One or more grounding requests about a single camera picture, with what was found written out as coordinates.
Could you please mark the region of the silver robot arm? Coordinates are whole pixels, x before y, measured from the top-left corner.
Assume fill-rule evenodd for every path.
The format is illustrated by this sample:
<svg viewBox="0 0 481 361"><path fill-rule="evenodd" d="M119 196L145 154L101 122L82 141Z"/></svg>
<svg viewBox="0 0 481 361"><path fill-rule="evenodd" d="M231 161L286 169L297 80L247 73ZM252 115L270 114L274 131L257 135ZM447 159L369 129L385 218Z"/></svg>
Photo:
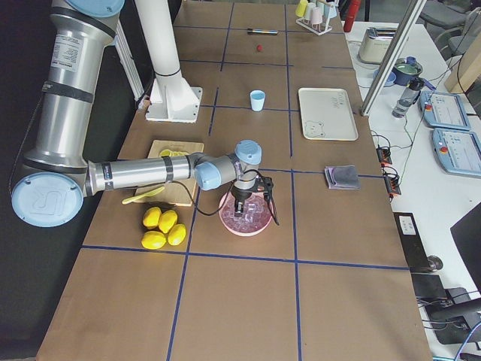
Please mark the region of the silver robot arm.
<svg viewBox="0 0 481 361"><path fill-rule="evenodd" d="M239 141L221 156L157 160L120 156L149 93L149 121L193 124L202 91L183 77L172 21L179 1L54 1L56 34L47 79L9 180L16 216L37 227L74 219L98 193L193 179L201 190L231 185L234 209L257 188L262 149Z"/></svg>

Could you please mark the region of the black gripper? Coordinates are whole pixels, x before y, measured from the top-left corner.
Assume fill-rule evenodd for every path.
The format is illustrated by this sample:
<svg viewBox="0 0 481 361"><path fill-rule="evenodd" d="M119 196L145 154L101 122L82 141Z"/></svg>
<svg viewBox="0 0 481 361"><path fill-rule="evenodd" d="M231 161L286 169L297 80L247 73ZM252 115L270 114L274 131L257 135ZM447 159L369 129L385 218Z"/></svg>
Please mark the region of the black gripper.
<svg viewBox="0 0 481 361"><path fill-rule="evenodd" d="M264 200L269 203L273 188L274 182L267 176L253 175L250 180L237 180L231 190L234 196L234 214L243 214L243 204L253 193L262 193Z"/></svg>

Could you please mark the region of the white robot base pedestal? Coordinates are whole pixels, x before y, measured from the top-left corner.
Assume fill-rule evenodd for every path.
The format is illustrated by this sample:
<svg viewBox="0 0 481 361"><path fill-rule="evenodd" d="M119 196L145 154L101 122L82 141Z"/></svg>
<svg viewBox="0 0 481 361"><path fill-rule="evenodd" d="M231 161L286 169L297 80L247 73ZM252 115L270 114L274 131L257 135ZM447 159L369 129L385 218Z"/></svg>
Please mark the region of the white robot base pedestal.
<svg viewBox="0 0 481 361"><path fill-rule="evenodd" d="M202 88L191 87L183 77L166 1L136 1L156 79L146 118L157 122L194 123Z"/></svg>

